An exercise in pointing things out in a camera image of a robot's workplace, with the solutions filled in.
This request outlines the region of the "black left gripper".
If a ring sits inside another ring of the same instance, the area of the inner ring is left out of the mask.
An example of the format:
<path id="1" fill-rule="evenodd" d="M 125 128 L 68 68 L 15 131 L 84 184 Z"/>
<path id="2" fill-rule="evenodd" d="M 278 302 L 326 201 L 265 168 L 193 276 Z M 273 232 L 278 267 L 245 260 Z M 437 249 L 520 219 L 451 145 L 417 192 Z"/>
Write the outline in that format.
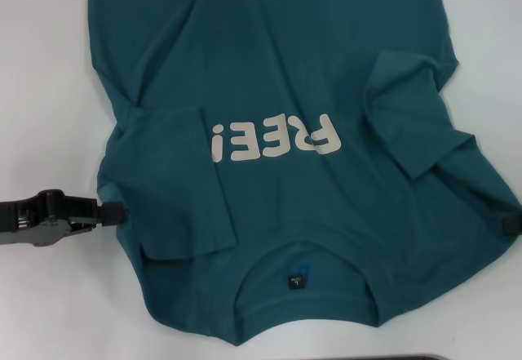
<path id="1" fill-rule="evenodd" d="M 1 203 L 1 244 L 54 245 L 72 233 L 69 221 L 85 227 L 114 226 L 125 221 L 125 209 L 120 202 L 99 205 L 96 199 L 44 190 L 31 198 Z"/>

